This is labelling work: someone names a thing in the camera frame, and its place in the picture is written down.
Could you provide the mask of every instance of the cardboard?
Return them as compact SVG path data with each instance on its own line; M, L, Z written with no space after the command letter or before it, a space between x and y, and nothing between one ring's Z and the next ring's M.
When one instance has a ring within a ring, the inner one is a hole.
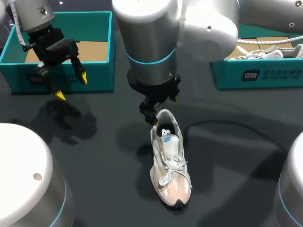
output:
M85 61L106 61L107 60L107 42L78 42L78 58L81 62ZM40 62L33 49L29 50L25 63Z
M285 40L285 39L289 39L289 37L288 36L283 36L283 37L261 37L261 38L257 38L257 41L281 41L281 40ZM273 45L259 45L261 50L266 50L271 46L273 46ZM275 46L278 46L280 48L293 48L292 43L279 44L279 45L275 45Z
M257 41L256 39L243 39L247 41ZM244 48L247 52L255 51L255 50L260 50L259 45L252 45L252 44L237 44L238 46ZM235 47L234 51L229 55L226 59L230 58L236 58L243 56L244 54Z

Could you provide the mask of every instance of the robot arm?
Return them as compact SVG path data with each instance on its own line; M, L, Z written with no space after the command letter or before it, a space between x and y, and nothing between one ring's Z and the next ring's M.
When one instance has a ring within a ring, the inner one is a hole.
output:
M212 62L234 50L239 24L303 33L301 0L112 0L131 65L130 86L146 96L140 105L154 124L154 106L179 93L175 49Z
M0 0L0 15L3 15L3 5L16 26L16 33L25 52L33 49L42 64L36 69L36 74L42 77L51 94L65 100L51 76L50 69L67 59L75 69L75 74L81 83L86 84L86 72L79 58L78 47L74 40L66 39L59 28L53 28L54 13L47 0ZM28 33L29 45L23 40L22 33Z

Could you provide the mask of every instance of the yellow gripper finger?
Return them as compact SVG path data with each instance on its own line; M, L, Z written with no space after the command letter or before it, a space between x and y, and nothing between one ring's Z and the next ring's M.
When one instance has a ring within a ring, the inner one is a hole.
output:
M86 72L82 73L82 78L83 78L85 84L87 84Z
M54 94L56 97L60 98L61 100L66 101L64 95L62 94L61 91L58 91L56 94Z

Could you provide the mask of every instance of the new balance logo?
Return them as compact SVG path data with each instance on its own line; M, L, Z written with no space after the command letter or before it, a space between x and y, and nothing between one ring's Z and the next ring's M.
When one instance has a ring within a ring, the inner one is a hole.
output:
M166 142L168 142L168 141L170 141L170 137L167 137L167 138L164 138L164 139L163 139L163 142L164 142L164 143L166 143Z
M162 129L162 136L166 136L167 134L170 134L170 130Z

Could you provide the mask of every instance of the screw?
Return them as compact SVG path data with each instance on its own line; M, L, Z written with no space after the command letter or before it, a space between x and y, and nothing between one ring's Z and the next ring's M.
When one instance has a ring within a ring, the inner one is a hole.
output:
M302 5L302 1L301 0L295 2L295 6L299 7L301 5Z
M40 13L45 16L47 14L47 11L44 8L42 8L40 9Z

